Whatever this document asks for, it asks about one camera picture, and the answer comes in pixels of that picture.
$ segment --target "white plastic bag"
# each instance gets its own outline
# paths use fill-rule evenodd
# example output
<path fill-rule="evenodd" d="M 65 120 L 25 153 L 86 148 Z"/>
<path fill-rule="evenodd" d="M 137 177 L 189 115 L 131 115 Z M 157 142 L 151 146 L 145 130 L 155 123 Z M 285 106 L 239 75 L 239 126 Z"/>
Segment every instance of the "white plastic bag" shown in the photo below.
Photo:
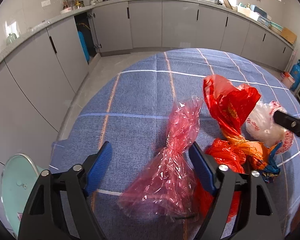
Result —
<path fill-rule="evenodd" d="M 287 113 L 278 102 L 271 101 L 264 104 L 258 101 L 246 121 L 248 133 L 267 147 L 272 147 L 282 141 L 282 146 L 276 154 L 284 153 L 290 149 L 293 143 L 293 133 L 280 125 L 274 123 L 273 114 L 275 111 Z"/>

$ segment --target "electrical outlet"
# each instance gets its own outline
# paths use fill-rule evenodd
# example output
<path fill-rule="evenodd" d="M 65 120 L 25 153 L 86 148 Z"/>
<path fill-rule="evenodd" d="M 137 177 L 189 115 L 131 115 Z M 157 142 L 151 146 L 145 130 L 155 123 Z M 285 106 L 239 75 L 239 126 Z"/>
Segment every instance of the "electrical outlet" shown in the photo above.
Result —
<path fill-rule="evenodd" d="M 51 4 L 50 0 L 46 0 L 46 1 L 41 2 L 42 7 L 46 7 L 50 4 Z"/>

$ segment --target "orange plastic bag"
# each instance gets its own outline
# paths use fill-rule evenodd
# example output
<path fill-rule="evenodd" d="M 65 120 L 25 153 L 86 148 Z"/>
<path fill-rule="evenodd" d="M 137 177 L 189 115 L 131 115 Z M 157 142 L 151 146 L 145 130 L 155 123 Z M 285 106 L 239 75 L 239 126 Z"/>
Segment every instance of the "orange plastic bag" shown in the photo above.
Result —
<path fill-rule="evenodd" d="M 218 121 L 229 143 L 251 157 L 249 161 L 253 169 L 269 168 L 268 156 L 275 146 L 267 148 L 261 142 L 248 141 L 240 131 L 261 97 L 258 90 L 246 84 L 236 88 L 225 77 L 211 75 L 203 79 L 203 94 L 211 116 Z"/>
<path fill-rule="evenodd" d="M 241 164 L 245 163 L 246 157 L 240 148 L 229 144 L 229 142 L 217 138 L 205 153 L 212 155 L 219 165 L 225 164 L 234 172 L 244 173 Z M 194 199 L 198 203 L 199 212 L 205 217 L 212 204 L 213 196 L 203 189 L 198 178 L 196 181 L 197 187 L 194 192 Z M 238 212 L 240 195 L 241 193 L 239 191 L 234 192 L 227 223 L 230 222 L 231 218 Z"/>

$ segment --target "metal screw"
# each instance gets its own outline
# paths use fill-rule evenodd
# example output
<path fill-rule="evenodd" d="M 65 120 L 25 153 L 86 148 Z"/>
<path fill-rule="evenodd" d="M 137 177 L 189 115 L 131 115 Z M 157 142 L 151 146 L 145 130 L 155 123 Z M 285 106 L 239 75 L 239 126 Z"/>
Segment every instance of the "metal screw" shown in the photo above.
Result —
<path fill-rule="evenodd" d="M 75 166 L 73 166 L 72 168 L 74 171 L 80 171 L 82 169 L 82 166 L 80 164 L 76 164 Z"/>
<path fill-rule="evenodd" d="M 227 165 L 221 164 L 219 166 L 219 170 L 221 170 L 221 171 L 227 171 L 227 170 L 229 170 L 229 167 Z"/>
<path fill-rule="evenodd" d="M 260 173 L 257 172 L 257 171 L 251 171 L 251 174 L 252 174 L 252 176 L 254 176 L 254 177 L 259 177 L 259 176 L 260 176 Z"/>
<path fill-rule="evenodd" d="M 44 170 L 44 171 L 41 171 L 41 176 L 48 176 L 49 175 L 49 173 L 50 173 L 50 171 L 49 170 Z"/>

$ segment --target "blue checkered tablecloth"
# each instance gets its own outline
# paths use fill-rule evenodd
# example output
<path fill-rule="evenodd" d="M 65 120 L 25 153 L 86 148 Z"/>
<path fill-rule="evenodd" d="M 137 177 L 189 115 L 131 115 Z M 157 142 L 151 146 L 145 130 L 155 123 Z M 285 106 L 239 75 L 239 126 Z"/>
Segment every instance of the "blue checkered tablecloth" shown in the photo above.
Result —
<path fill-rule="evenodd" d="M 91 202 L 108 239 L 193 239 L 199 223 L 173 223 L 167 218 L 131 219 L 120 211 L 116 201 L 157 150 L 165 146 L 173 99 L 202 96 L 202 78 L 213 73 L 225 76 L 235 86 L 247 83 L 256 87 L 265 103 L 278 101 L 290 115 L 300 117 L 299 103 L 281 82 L 258 65 L 231 53 L 172 50 L 122 71 L 84 107 L 69 138 L 53 144 L 50 163 L 52 172 L 66 171 L 95 154 L 105 140 L 112 143 L 113 158 Z M 205 149 L 222 134 L 205 104 L 200 120 L 196 141 Z M 244 125 L 242 134 L 252 140 Z M 185 158 L 191 165 L 188 153 Z M 300 202 L 300 138 L 294 139 L 288 152 L 276 156 L 276 163 L 281 174 L 268 188 L 286 234 Z M 65 213 L 70 212 L 66 204 L 64 209 Z M 76 235 L 73 221 L 67 220 L 70 232 Z"/>

